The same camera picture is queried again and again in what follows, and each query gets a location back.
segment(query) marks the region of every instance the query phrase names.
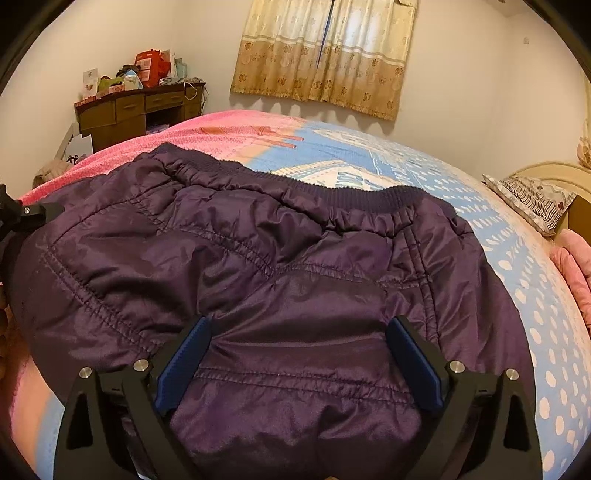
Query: pink towel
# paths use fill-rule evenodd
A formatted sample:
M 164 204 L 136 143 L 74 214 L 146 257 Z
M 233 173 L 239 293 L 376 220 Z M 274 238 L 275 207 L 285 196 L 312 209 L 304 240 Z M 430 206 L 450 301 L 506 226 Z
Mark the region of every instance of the pink towel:
M 563 247 L 552 247 L 550 258 L 566 280 L 587 328 L 591 328 L 591 290 L 579 265 Z
M 574 257 L 591 290 L 591 247 L 589 244 L 578 233 L 568 229 L 562 230 L 554 241 L 559 247 L 565 247 Z

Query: purple jacket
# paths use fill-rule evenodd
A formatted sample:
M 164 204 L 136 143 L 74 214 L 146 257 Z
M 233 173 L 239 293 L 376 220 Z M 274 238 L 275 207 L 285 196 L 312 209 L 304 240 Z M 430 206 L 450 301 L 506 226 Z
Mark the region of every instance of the purple jacket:
M 328 189 L 164 144 L 53 193 L 2 275 L 62 401 L 81 367 L 213 340 L 171 428 L 206 478 L 394 479 L 421 416 L 387 348 L 397 314 L 447 359 L 534 373 L 519 313 L 466 221 L 422 190 Z

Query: metal screw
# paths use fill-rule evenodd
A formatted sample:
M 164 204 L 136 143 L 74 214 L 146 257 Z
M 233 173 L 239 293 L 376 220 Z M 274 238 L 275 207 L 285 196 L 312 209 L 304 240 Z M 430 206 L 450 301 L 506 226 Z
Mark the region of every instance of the metal screw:
M 464 365 L 459 360 L 453 360 L 449 362 L 449 368 L 452 372 L 456 374 L 461 374 L 463 371 L 466 370 L 466 365 Z
M 141 358 L 134 363 L 134 370 L 136 372 L 144 372 L 150 366 L 150 362 L 148 362 L 145 358 Z
M 88 378 L 92 375 L 92 369 L 90 367 L 84 367 L 78 372 L 80 378 Z
M 505 375 L 509 380 L 519 380 L 519 372 L 515 368 L 508 368 Z

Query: pink blanket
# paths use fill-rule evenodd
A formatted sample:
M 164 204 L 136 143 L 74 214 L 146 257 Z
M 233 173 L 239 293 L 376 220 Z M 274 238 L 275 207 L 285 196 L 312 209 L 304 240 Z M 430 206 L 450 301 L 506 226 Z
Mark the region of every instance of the pink blanket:
M 111 170 L 133 160 L 142 152 L 149 152 L 164 142 L 181 148 L 200 150 L 218 160 L 243 160 L 240 152 L 257 145 L 279 145 L 293 148 L 285 139 L 304 121 L 272 113 L 232 110 L 210 113 L 188 120 L 159 134 L 134 138 L 97 152 L 71 168 L 61 177 L 44 183 L 24 195 L 24 204 L 38 202 L 51 192 L 87 177 Z
M 566 280 L 591 332 L 591 247 L 572 230 L 562 230 L 550 258 Z

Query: bed headboard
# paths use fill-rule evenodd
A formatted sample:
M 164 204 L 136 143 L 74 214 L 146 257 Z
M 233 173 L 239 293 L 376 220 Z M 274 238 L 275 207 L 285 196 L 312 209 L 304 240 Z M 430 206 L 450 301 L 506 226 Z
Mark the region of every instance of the bed headboard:
M 575 192 L 577 197 L 557 228 L 569 228 L 591 245 L 591 170 L 574 163 L 543 162 L 522 168 L 515 174 L 545 180 Z

